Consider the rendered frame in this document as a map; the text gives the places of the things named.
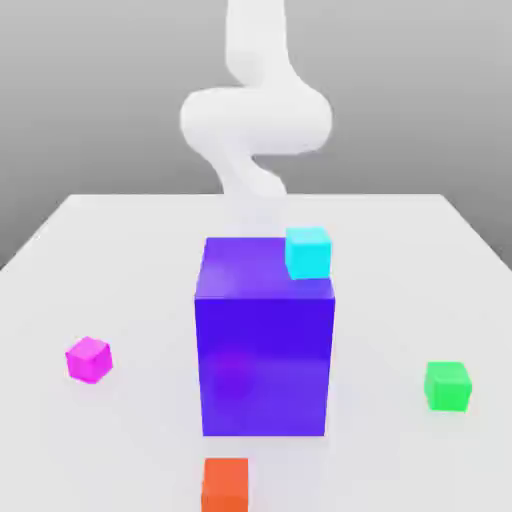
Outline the small cyan cube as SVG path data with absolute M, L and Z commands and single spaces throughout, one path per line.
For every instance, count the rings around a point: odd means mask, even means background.
M 285 264 L 293 280 L 327 279 L 332 241 L 324 227 L 291 227 L 285 234 Z

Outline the small magenta cube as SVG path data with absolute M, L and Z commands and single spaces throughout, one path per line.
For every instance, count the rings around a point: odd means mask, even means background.
M 110 345 L 91 337 L 79 340 L 65 356 L 69 375 L 88 384 L 99 382 L 113 368 Z

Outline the small orange cube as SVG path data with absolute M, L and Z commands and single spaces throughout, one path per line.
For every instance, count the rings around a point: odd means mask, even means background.
M 206 458 L 201 512 L 248 512 L 247 458 Z

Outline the small green cube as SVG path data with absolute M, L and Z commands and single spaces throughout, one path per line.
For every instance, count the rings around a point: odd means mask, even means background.
M 472 394 L 472 381 L 462 362 L 429 361 L 424 393 L 434 411 L 465 412 Z

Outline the large purple box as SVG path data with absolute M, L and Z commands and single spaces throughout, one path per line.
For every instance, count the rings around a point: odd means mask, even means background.
M 291 279 L 281 238 L 209 237 L 194 307 L 204 435 L 324 435 L 330 279 Z

